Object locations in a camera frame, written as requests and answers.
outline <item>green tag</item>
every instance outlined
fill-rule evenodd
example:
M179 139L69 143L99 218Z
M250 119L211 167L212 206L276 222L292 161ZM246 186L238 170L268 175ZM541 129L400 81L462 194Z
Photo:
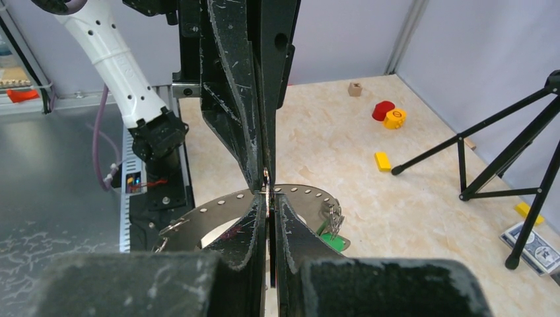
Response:
M323 241L330 245L334 250L342 252L342 249L344 249L344 240L339 236L336 236L333 240L331 240L331 236L332 234L330 233L321 234L321 239L323 239Z

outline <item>yellow cylinder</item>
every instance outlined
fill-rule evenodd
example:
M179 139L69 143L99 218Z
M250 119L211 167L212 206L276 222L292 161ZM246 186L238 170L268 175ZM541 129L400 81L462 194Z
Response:
M406 111L402 109L393 109L387 112L385 120L383 120L383 126L387 129L398 129L406 120Z

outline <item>metal bracket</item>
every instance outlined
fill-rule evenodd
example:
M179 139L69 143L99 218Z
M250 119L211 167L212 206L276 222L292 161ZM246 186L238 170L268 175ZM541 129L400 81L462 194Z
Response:
M174 98L200 98L199 83L172 83L171 91Z

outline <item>gray metal surface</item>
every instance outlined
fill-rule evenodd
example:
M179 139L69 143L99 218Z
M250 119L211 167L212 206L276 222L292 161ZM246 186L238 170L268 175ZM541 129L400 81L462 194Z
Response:
M58 256L118 252L118 192L103 192L91 159L97 108L0 116L0 316L18 316L41 271ZM102 130L117 145L108 106ZM100 140L102 170L114 152Z
M312 186L277 184L275 192L286 194L294 210L298 211L298 215L313 231L317 231L329 218L331 206L339 207L335 197ZM245 215L251 206L253 197L250 190L241 190L196 207L179 218L177 223L162 230L160 233L162 240L158 243L157 248L160 248L159 251L166 251L165 246L167 245L173 246L173 251L195 250L200 240L208 232Z

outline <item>marble floor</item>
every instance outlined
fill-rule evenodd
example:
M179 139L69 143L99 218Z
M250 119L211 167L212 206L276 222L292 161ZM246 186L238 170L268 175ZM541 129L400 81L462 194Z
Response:
M373 155L386 152L397 165L453 135L397 76L356 80L361 97L348 97L349 81L288 88L277 112L277 183L316 186L340 200L345 223L340 234L358 258L444 258L465 264L479 279L495 316L560 316L560 287L538 277L525 263L504 268L510 248L499 235L522 219L517 197L458 199L456 147L400 176L379 172ZM371 118L374 105L391 100L407 112L398 130ZM202 120L198 100L181 100L190 125L186 143L197 205L246 188L241 171ZM466 151L467 178L484 168ZM507 189L500 179L488 190ZM560 236L546 224L536 230L556 248ZM274 315L267 308L267 315Z

